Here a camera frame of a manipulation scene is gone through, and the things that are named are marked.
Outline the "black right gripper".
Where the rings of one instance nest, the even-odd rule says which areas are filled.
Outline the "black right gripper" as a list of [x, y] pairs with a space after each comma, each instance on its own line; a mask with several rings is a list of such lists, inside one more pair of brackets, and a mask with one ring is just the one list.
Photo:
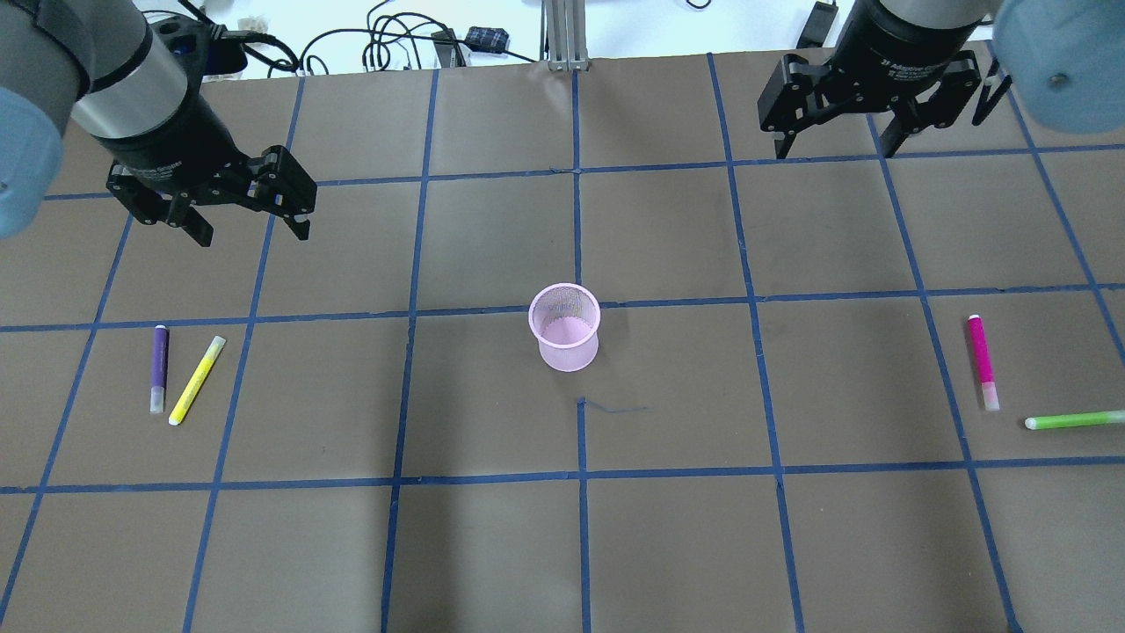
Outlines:
[[784, 54], [757, 99], [760, 132], [776, 159], [796, 136], [842, 114], [896, 117], [881, 133], [889, 159], [912, 134], [956, 123], [981, 83], [976, 53], [964, 49], [974, 31], [972, 7], [855, 7], [831, 64]]

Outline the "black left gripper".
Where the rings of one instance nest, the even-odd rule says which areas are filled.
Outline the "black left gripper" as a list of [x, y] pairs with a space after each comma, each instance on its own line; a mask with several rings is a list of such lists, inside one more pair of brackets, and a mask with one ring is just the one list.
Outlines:
[[102, 132], [91, 135], [124, 168], [110, 170], [107, 189], [141, 224], [166, 224], [184, 230], [200, 247], [209, 247], [212, 224], [190, 198], [177, 193], [200, 187], [205, 195], [248, 193], [252, 177], [261, 211], [281, 219], [296, 239], [309, 239], [317, 196], [314, 179], [280, 145], [249, 160], [201, 93], [184, 98], [180, 111], [152, 132], [126, 139], [112, 139]]

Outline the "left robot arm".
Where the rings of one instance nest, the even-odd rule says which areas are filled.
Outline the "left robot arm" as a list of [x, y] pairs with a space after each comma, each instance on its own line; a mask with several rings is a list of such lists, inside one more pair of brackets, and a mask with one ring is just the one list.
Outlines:
[[148, 22], [130, 1], [1, 4], [1, 232], [28, 228], [76, 123], [112, 156], [105, 187], [136, 221], [163, 223], [209, 247], [200, 206], [232, 204], [281, 219], [307, 239], [316, 184], [281, 145], [238, 150], [201, 92], [205, 76], [246, 67], [254, 44], [294, 51], [269, 33], [230, 31], [194, 4]]

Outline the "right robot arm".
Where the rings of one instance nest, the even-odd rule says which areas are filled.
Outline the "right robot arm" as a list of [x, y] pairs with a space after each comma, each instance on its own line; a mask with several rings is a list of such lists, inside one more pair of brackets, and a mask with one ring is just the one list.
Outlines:
[[831, 56], [778, 61], [757, 101], [775, 155], [844, 114], [893, 115], [883, 156], [945, 128], [976, 97], [979, 125], [1010, 88], [1033, 120], [1066, 134], [1122, 126], [1120, 1], [860, 1]]

